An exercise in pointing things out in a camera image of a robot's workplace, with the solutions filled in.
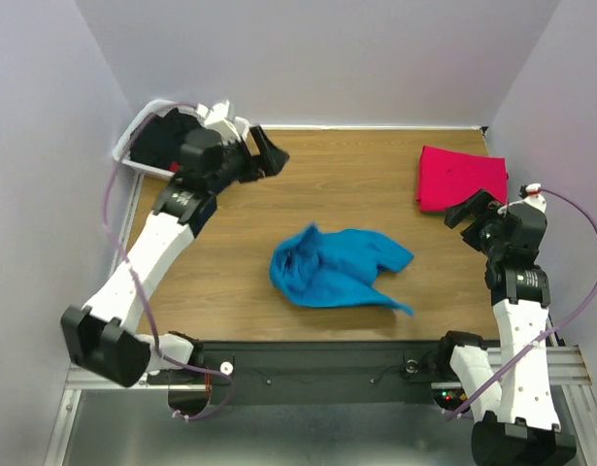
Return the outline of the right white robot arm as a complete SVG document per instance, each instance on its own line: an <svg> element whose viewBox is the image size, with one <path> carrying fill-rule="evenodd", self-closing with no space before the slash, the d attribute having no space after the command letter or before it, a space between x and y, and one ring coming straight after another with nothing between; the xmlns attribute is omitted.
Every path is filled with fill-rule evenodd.
<svg viewBox="0 0 597 466"><path fill-rule="evenodd" d="M499 330L498 371L476 334L449 331L434 355L437 373L458 378L466 395L453 415L472 413L471 449L478 465L565 465L577 454L550 391L549 281L535 263L547 230L546 207L540 185L532 183L508 204L481 189L446 210L449 228L473 218L461 237L486 257L484 279Z"/></svg>

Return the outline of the blue t shirt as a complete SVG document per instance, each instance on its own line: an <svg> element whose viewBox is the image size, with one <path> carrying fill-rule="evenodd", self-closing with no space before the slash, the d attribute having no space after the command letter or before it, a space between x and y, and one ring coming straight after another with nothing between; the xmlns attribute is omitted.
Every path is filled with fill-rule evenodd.
<svg viewBox="0 0 597 466"><path fill-rule="evenodd" d="M297 306L380 306L412 316L410 306L379 292L374 283L384 272L402 272L414 258L380 232L355 228L322 232L311 223L275 248L269 277Z"/></svg>

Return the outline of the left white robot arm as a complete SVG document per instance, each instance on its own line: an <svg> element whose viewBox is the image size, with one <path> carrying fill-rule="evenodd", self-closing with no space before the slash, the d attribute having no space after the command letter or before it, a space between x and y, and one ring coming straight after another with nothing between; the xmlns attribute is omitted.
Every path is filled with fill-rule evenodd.
<svg viewBox="0 0 597 466"><path fill-rule="evenodd" d="M258 153L245 141L225 145L216 132L198 128L180 147L177 172L158 194L144 228L105 284L82 306L70 306L60 325L71 361L100 377L130 387L143 374L170 369L181 382L196 381L204 360L177 334L139 335L149 298L178 256L216 212L218 195L234 182L277 175L289 154L259 126L250 128Z"/></svg>

